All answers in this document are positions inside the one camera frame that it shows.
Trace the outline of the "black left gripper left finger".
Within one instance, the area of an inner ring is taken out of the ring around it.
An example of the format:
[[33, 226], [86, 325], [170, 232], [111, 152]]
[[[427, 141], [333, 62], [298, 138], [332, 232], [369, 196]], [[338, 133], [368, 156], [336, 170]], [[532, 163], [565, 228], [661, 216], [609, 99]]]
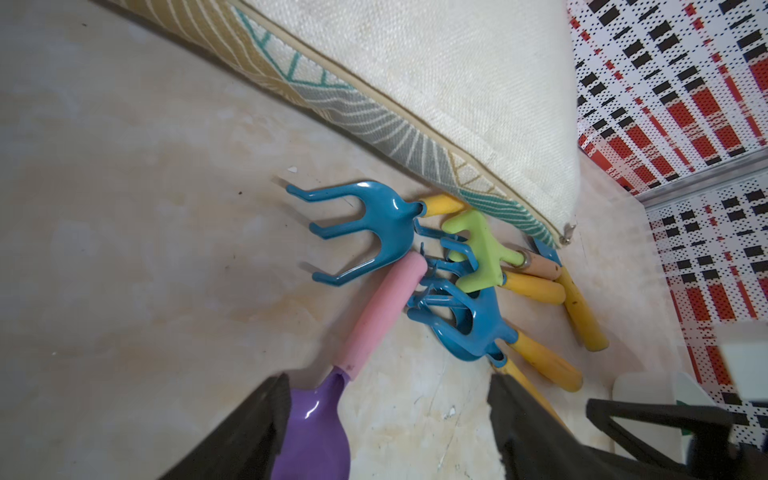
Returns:
[[289, 377], [268, 377], [162, 477], [268, 479], [284, 443], [290, 409]]

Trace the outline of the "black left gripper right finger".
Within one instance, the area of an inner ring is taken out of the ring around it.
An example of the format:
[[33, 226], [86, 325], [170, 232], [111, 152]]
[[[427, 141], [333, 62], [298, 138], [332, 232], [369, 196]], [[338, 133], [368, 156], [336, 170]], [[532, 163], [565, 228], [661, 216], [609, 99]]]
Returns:
[[683, 465], [639, 441], [616, 424], [626, 403], [591, 399], [592, 424], [627, 451], [622, 457], [581, 444], [517, 380], [495, 374], [487, 402], [508, 479], [764, 479], [767, 450], [730, 443], [733, 415], [717, 407], [680, 408], [671, 418], [694, 438]]

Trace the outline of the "purple rake pink handle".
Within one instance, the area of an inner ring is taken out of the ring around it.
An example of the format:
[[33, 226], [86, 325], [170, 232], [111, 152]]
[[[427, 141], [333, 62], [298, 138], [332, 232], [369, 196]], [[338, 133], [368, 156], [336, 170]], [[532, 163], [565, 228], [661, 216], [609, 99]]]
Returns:
[[290, 390], [287, 430], [273, 479], [347, 479], [348, 436], [339, 417], [340, 399], [405, 308], [428, 269], [418, 252], [395, 262], [357, 319], [333, 367], [314, 389]]

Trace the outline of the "green fork rake wooden handle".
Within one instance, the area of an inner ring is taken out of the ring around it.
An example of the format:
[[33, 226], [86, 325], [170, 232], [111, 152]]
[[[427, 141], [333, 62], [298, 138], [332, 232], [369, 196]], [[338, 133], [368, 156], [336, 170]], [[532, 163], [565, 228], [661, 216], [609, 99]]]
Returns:
[[465, 210], [445, 220], [441, 229], [447, 234], [469, 233], [465, 244], [474, 254], [478, 267], [456, 281], [462, 291], [472, 293], [502, 287], [544, 303], [564, 301], [564, 288], [556, 283], [561, 267], [524, 248], [502, 245], [479, 211]]

